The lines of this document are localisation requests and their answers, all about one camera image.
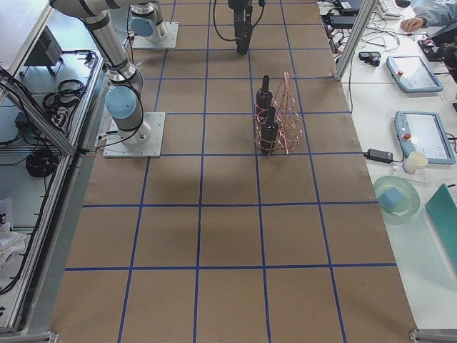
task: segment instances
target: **bottle neck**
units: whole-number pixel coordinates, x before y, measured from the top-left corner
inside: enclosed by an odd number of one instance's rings
[[[266,118],[267,124],[274,124],[274,117],[276,115],[276,109],[274,107],[270,107],[268,110],[268,116]]]
[[[268,92],[268,88],[270,86],[270,77],[268,75],[263,76],[262,80],[262,93]]]

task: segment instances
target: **wine bottle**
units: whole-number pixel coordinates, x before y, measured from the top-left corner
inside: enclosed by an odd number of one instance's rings
[[[260,118],[267,117],[267,111],[273,101],[273,94],[268,89],[270,85],[270,77],[268,75],[263,76],[262,88],[257,91],[256,94],[256,114]]]
[[[266,122],[264,122],[261,127],[260,150],[266,155],[270,154],[276,146],[278,123],[274,121],[275,115],[276,109],[274,107],[270,107],[268,109]]]

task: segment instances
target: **paper cup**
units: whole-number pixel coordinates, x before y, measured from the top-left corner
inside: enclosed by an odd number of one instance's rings
[[[424,168],[427,164],[428,158],[426,155],[419,151],[413,151],[403,162],[403,170],[407,174],[414,175],[418,169]]]

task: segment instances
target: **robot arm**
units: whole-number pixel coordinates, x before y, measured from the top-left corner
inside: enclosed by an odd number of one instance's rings
[[[258,4],[262,8],[263,13],[265,1],[259,0]],[[249,50],[249,44],[251,43],[253,28],[257,24],[255,23],[253,25],[251,22],[252,0],[228,0],[228,7],[233,9],[233,25],[235,26],[236,51],[240,55],[246,55]]]

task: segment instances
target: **wire bottle rack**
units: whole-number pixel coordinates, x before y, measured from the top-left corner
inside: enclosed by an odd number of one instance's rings
[[[285,71],[272,101],[272,106],[276,109],[275,122],[278,124],[278,134],[274,141],[264,139],[261,133],[262,125],[266,123],[268,109],[262,109],[255,104],[257,149],[265,155],[270,155],[276,150],[285,151],[289,155],[299,146],[303,138],[303,130],[298,125],[301,116],[294,110],[296,102],[290,92],[291,79],[288,72]]]

